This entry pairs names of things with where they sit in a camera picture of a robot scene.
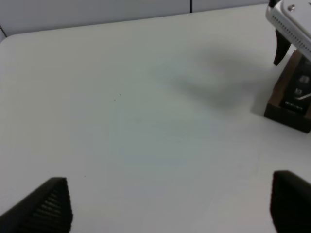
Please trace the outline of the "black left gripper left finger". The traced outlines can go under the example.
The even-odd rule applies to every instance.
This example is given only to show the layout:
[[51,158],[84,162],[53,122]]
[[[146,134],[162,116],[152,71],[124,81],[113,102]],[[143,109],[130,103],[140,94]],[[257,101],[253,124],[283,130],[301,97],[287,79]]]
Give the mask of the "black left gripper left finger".
[[53,177],[0,216],[2,233],[69,233],[73,212],[67,179]]

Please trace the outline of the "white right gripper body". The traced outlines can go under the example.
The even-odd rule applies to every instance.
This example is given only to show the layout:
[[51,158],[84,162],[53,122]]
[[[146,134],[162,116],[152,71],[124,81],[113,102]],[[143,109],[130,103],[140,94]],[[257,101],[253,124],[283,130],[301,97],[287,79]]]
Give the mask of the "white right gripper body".
[[266,18],[307,60],[311,59],[309,0],[270,0]]

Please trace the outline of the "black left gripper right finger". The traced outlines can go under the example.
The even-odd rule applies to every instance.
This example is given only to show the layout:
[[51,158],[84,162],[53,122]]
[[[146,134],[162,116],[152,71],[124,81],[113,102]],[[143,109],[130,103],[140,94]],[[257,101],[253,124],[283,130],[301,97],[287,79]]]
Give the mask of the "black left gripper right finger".
[[275,171],[270,214],[278,233],[309,233],[311,184],[290,171]]

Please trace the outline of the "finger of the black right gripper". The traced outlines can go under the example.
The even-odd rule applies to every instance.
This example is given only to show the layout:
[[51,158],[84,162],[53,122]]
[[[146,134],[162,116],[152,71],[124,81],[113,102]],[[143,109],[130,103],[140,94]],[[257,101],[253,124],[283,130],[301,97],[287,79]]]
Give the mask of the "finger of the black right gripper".
[[291,43],[278,30],[276,30],[276,54],[273,61],[274,65],[277,66],[283,60],[290,46]]

